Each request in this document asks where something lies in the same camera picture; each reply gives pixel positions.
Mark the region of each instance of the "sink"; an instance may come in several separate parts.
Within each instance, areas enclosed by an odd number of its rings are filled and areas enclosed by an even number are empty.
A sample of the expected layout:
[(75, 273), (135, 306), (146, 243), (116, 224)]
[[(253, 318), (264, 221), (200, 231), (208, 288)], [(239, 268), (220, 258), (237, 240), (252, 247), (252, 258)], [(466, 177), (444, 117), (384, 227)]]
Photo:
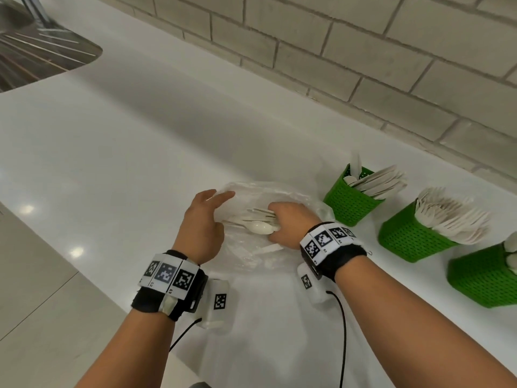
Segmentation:
[(36, 21), (25, 6), (0, 0), (0, 92), (95, 61), (102, 48), (58, 23)]

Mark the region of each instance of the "brick wall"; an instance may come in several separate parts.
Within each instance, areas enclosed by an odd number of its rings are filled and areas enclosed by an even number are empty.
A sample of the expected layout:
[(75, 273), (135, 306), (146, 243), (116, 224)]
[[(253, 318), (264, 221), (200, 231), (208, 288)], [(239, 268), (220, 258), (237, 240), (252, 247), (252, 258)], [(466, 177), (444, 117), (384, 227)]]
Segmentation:
[(517, 193), (517, 0), (102, 0)]

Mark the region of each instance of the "green basket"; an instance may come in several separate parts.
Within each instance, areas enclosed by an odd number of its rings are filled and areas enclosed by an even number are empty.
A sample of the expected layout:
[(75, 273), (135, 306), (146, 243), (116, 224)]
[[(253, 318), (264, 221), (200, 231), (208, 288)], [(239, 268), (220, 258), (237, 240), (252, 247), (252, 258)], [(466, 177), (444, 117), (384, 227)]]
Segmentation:
[[(359, 179), (373, 174), (371, 170), (362, 168)], [(368, 215), (375, 207), (384, 200), (376, 200), (357, 189), (351, 188), (343, 181), (343, 177), (350, 175), (350, 165), (348, 165), (329, 190), (323, 202), (330, 206), (334, 211), (336, 219), (347, 225), (355, 226), (362, 218)]]
[(484, 307), (517, 304), (517, 275), (506, 266), (509, 254), (498, 244), (453, 259), (449, 261), (447, 280)]
[(383, 223), (379, 244), (410, 263), (458, 245), (417, 221), (415, 207), (416, 201)]

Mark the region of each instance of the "floor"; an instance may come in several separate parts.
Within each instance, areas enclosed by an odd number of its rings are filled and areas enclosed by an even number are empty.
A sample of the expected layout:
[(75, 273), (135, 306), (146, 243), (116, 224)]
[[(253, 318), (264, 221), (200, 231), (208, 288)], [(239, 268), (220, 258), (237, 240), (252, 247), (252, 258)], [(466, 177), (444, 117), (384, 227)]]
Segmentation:
[[(0, 204), (2, 386), (74, 387), (125, 315)], [(198, 381), (169, 357), (162, 387), (186, 388)]]

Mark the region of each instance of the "human hand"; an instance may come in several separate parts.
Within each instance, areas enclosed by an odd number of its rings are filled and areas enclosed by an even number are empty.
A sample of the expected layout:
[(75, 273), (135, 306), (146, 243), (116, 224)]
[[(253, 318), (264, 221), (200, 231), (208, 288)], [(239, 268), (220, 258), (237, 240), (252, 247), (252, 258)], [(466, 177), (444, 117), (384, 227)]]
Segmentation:
[(307, 231), (322, 222), (318, 215), (300, 203), (271, 203), (268, 208), (275, 212), (281, 227), (269, 236), (269, 240), (291, 249), (299, 249)]
[(172, 247), (199, 265), (212, 260), (219, 253), (224, 241), (224, 227), (222, 223), (214, 221), (214, 211), (235, 196), (233, 191), (217, 196), (214, 196), (215, 193), (215, 189), (210, 189), (194, 197)]

